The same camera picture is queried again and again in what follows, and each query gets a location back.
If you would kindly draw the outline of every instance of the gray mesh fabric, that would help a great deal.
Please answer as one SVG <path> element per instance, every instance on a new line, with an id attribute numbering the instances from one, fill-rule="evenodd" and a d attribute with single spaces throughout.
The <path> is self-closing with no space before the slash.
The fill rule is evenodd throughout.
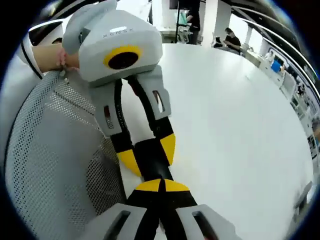
<path id="1" fill-rule="evenodd" d="M 73 240 L 95 216 L 125 200 L 119 162 L 95 107 L 49 72 L 15 120 L 5 165 L 18 214 L 42 240 Z"/>

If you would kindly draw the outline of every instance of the black strap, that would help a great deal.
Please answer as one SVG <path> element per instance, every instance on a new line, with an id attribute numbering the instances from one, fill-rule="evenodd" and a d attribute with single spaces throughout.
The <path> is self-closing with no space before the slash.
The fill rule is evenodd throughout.
<path id="1" fill-rule="evenodd" d="M 25 46 L 24 46 L 23 42 L 21 43 L 21 48 L 22 48 L 23 55 L 24 55 L 26 61 L 28 62 L 30 68 L 32 69 L 32 71 L 38 76 L 38 78 L 42 79 L 42 75 L 37 71 L 35 66 L 32 64 L 30 58 L 28 57 L 28 54 L 26 52 L 26 49 L 25 49 Z"/>

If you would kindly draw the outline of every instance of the white table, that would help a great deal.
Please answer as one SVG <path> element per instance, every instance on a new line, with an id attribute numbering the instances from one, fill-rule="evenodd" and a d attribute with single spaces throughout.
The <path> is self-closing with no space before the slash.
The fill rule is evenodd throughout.
<path id="1" fill-rule="evenodd" d="M 232 222 L 243 240 L 282 239 L 295 200 L 313 179 L 304 129 L 285 96 L 230 52 L 164 44 L 159 64 L 176 136 L 173 178 Z M 134 143 L 152 136 L 128 84 L 122 109 Z M 141 179 L 123 165 L 121 174 L 128 196 Z"/>

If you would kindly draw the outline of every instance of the window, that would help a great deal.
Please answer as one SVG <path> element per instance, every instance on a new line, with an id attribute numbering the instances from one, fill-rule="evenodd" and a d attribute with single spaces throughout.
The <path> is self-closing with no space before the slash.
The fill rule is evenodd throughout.
<path id="1" fill-rule="evenodd" d="M 249 46 L 253 48 L 253 51 L 255 53 L 260 52 L 260 48 L 262 45 L 262 36 L 260 33 L 258 33 L 255 29 L 252 29 L 251 37 L 249 40 Z"/>
<path id="2" fill-rule="evenodd" d="M 231 14 L 229 28 L 234 32 L 235 36 L 240 40 L 241 44 L 246 41 L 248 24 L 234 14 Z"/>

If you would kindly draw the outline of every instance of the yellow joint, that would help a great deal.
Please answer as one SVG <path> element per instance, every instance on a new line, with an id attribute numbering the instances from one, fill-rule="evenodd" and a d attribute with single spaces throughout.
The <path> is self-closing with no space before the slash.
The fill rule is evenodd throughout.
<path id="1" fill-rule="evenodd" d="M 130 169 L 138 177 L 141 177 L 141 172 L 139 170 L 139 167 L 132 149 L 119 152 L 116 155 L 118 159 L 121 160 L 128 169 Z"/>
<path id="2" fill-rule="evenodd" d="M 165 179 L 165 191 L 166 192 L 183 192 L 183 191 L 189 191 L 189 188 L 185 185 L 178 183 L 176 181 L 172 181 L 169 179 Z"/>
<path id="3" fill-rule="evenodd" d="M 166 158 L 170 165 L 174 161 L 175 147 L 176 147 L 176 136 L 174 133 L 160 139 L 162 148 L 165 152 Z"/>
<path id="4" fill-rule="evenodd" d="M 135 190 L 158 192 L 161 179 L 145 181 L 136 187 Z"/>
<path id="5" fill-rule="evenodd" d="M 127 45 L 127 46 L 120 46 L 117 48 L 112 49 L 111 52 L 109 52 L 103 59 L 103 64 L 105 66 L 107 66 L 108 68 L 111 68 L 109 66 L 109 61 L 117 56 L 118 54 L 122 54 L 122 53 L 135 53 L 138 55 L 138 58 L 140 58 L 141 54 L 142 54 L 142 50 L 138 47 L 138 46 L 133 46 L 133 45 Z"/>

